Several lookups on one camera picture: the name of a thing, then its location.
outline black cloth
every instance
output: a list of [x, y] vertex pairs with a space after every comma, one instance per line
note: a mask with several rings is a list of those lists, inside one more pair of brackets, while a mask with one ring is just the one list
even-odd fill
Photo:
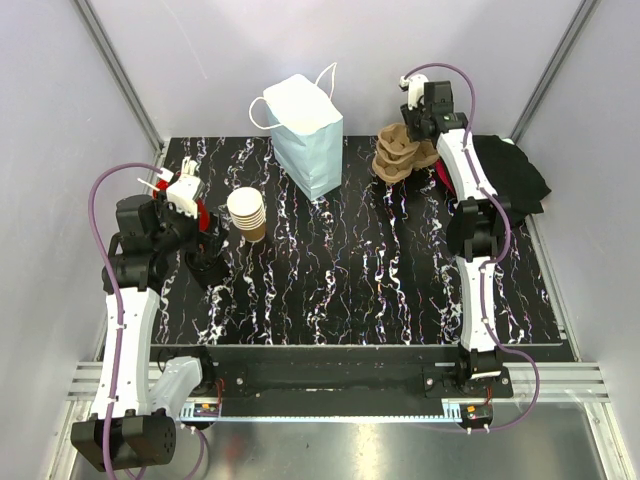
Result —
[[512, 226], [522, 224], [531, 213], [544, 212], [540, 200], [551, 189], [522, 150], [495, 135], [474, 136], [473, 146], [493, 188], [511, 201]]

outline robotic arm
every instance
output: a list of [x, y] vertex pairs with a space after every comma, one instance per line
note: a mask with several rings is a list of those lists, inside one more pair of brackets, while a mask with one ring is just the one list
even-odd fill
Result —
[[[502, 372], [501, 351], [485, 327], [487, 324], [495, 332], [495, 264], [487, 261], [495, 257], [504, 244], [504, 223], [487, 198], [487, 195], [497, 196], [497, 192], [484, 175], [470, 132], [464, 146], [468, 121], [464, 113], [454, 111], [451, 82], [429, 82], [419, 74], [409, 79], [403, 77], [400, 88], [408, 91], [408, 102], [401, 111], [410, 139], [429, 139], [436, 145], [459, 200], [447, 228], [447, 247], [456, 257], [462, 278], [464, 322], [456, 373], [458, 387], [474, 391], [478, 386], [488, 385]], [[497, 197], [497, 200], [506, 212], [510, 210], [507, 198]], [[481, 282], [481, 273], [488, 282]]]
[[109, 388], [119, 328], [121, 357], [110, 430], [114, 470], [169, 463], [180, 409], [192, 393], [204, 395], [215, 385], [205, 347], [179, 351], [152, 389], [148, 380], [151, 330], [169, 270], [168, 256], [181, 250], [203, 288], [221, 283], [229, 273], [220, 258], [227, 232], [199, 200], [203, 183], [196, 169], [197, 163], [187, 157], [179, 174], [163, 169], [153, 197], [134, 195], [117, 204], [119, 233], [112, 237], [108, 255], [122, 295], [124, 325], [117, 323], [114, 288], [104, 269], [108, 330], [100, 386], [89, 420], [74, 423], [71, 432], [72, 444], [99, 471], [105, 470], [101, 440], [107, 407], [113, 402]]

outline black marble table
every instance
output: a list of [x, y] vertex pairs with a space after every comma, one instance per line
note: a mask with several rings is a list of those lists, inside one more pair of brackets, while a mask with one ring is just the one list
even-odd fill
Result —
[[[200, 163], [205, 203], [230, 231], [232, 276], [203, 292], [173, 259], [154, 344], [448, 344], [458, 341], [460, 277], [445, 229], [454, 199], [431, 170], [387, 186], [372, 172], [375, 139], [344, 140], [342, 186], [309, 201], [277, 163], [268, 138], [174, 138], [165, 167]], [[267, 237], [246, 243], [226, 198], [263, 192]], [[505, 343], [559, 343], [526, 227], [495, 275]]]

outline light blue paper bag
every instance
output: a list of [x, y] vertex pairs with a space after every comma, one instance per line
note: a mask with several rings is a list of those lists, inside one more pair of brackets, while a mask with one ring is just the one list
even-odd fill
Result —
[[[264, 91], [249, 107], [249, 118], [262, 130], [271, 130], [276, 160], [310, 200], [315, 200], [342, 182], [342, 115], [331, 103], [335, 85], [332, 64], [311, 83], [294, 75]], [[322, 76], [333, 68], [331, 94], [318, 87]], [[252, 109], [258, 100], [267, 103], [269, 127], [258, 125]]]

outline stack of paper cups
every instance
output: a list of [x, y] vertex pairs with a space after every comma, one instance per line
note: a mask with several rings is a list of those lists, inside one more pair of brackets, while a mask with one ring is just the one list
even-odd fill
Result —
[[267, 231], [262, 194], [251, 187], [241, 187], [227, 198], [227, 208], [233, 224], [249, 242], [259, 242]]

